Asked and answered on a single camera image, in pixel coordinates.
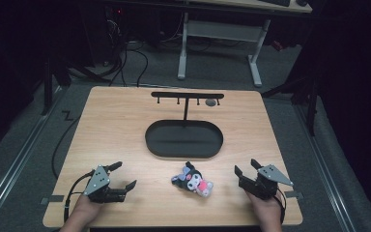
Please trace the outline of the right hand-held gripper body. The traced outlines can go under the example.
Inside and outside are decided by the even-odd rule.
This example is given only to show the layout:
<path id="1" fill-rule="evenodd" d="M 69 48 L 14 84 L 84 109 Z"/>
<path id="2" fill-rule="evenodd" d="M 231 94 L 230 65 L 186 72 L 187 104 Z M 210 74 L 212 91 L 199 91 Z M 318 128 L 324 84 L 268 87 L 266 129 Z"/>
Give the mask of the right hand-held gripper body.
<path id="1" fill-rule="evenodd" d="M 293 186 L 294 183 L 273 164 L 263 166 L 257 171 L 257 178 L 251 183 L 241 183 L 239 187 L 262 200 L 268 200 L 276 195 L 278 184 Z"/>

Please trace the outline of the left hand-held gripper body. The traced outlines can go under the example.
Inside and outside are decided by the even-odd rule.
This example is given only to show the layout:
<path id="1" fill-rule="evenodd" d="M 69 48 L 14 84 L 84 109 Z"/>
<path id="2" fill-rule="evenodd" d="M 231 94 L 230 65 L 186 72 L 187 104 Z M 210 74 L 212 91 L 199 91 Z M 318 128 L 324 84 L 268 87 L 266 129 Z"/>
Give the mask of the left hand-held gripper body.
<path id="1" fill-rule="evenodd" d="M 119 195 L 118 189 L 110 188 L 109 173 L 104 170 L 103 165 L 99 165 L 92 174 L 83 194 L 88 196 L 92 202 L 112 203 L 123 202 L 125 195 Z"/>

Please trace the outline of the black cartoon plush keychain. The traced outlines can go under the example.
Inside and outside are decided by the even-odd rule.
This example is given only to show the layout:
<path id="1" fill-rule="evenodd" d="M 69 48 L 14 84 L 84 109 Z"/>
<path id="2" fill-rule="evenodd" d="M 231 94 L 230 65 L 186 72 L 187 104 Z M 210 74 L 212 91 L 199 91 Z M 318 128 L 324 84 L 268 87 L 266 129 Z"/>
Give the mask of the black cartoon plush keychain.
<path id="1" fill-rule="evenodd" d="M 171 183 L 201 197 L 209 197 L 214 188 L 214 183 L 204 179 L 201 172 L 190 161 L 185 163 L 180 174 L 171 178 Z"/>

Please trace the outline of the black hook stand with tray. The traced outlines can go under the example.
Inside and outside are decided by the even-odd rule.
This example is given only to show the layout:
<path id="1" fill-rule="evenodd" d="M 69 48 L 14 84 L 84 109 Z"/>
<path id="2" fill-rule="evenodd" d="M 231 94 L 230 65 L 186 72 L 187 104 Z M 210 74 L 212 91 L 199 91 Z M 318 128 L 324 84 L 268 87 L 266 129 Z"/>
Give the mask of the black hook stand with tray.
<path id="1" fill-rule="evenodd" d="M 190 100 L 212 101 L 219 105 L 223 94 L 152 92 L 157 98 L 185 100 L 184 116 L 181 120 L 158 120 L 153 122 L 145 132 L 147 148 L 154 155 L 170 159 L 209 159 L 215 156 L 223 145 L 221 129 L 209 121 L 188 120 Z"/>

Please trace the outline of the person's left hand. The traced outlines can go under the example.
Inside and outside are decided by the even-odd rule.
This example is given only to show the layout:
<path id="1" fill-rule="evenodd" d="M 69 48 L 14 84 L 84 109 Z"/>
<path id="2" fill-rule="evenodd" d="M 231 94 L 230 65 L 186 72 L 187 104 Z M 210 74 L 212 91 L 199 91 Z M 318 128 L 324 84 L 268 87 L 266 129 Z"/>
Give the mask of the person's left hand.
<path id="1" fill-rule="evenodd" d="M 101 208 L 101 203 L 92 202 L 88 196 L 81 194 L 74 205 L 70 218 L 76 218 L 86 225 L 99 215 Z"/>

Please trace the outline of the person's right hand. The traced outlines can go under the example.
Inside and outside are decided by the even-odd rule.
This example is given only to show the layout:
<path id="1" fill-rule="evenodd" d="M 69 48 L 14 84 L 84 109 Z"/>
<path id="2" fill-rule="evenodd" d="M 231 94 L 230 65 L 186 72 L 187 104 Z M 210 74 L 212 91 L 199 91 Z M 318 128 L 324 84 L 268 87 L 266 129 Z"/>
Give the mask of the person's right hand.
<path id="1" fill-rule="evenodd" d="M 262 200 L 250 192 L 247 192 L 246 195 L 251 202 L 262 232 L 282 232 L 281 194 L 278 192 L 275 197 L 269 200 Z"/>

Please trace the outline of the black metal stand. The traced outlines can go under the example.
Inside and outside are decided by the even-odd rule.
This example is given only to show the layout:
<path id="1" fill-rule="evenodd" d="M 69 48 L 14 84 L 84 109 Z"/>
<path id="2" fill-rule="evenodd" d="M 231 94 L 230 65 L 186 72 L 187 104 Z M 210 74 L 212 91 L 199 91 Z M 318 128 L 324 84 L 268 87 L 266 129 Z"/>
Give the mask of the black metal stand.
<path id="1" fill-rule="evenodd" d="M 315 115 L 317 113 L 317 90 L 317 78 L 305 75 L 302 77 L 291 78 L 283 84 L 262 93 L 261 96 L 263 98 L 269 98 L 279 93 L 291 93 L 292 104 L 305 104 L 307 106 L 305 125 L 308 132 L 314 136 Z"/>
<path id="2" fill-rule="evenodd" d="M 53 80 L 56 80 L 61 87 L 69 87 L 71 85 L 67 66 L 57 58 L 48 57 L 44 63 L 43 115 L 47 115 L 53 105 Z"/>

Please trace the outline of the white-legged desk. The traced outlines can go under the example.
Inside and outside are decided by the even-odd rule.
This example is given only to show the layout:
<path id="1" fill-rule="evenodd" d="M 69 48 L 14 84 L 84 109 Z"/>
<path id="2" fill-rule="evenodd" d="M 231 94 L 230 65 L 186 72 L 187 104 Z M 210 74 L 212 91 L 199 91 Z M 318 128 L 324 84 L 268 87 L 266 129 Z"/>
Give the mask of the white-legged desk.
<path id="1" fill-rule="evenodd" d="M 261 76 L 257 67 L 257 59 L 264 40 L 268 34 L 272 16 L 301 16 L 312 13 L 312 7 L 301 0 L 290 0 L 289 7 L 281 7 L 258 0 L 133 0 L 135 4 L 144 4 L 156 8 L 168 8 L 184 13 L 182 49 L 179 58 L 177 77 L 186 78 L 187 39 L 189 37 L 202 37 L 228 41 L 255 43 L 253 53 L 247 56 L 253 83 L 256 87 L 262 86 Z M 214 22 L 212 19 L 189 19 L 192 11 L 201 11 L 207 14 L 237 14 L 259 15 L 263 14 L 263 24 L 249 26 L 237 23 Z"/>

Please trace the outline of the black keyboard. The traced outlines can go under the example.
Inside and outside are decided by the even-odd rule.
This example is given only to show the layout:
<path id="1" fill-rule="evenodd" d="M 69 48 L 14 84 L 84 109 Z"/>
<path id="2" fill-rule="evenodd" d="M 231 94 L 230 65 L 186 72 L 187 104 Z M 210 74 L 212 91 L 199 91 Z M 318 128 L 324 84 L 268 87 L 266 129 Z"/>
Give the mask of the black keyboard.
<path id="1" fill-rule="evenodd" d="M 289 7 L 291 3 L 290 0 L 258 0 L 258 1 L 274 4 L 281 7 Z"/>

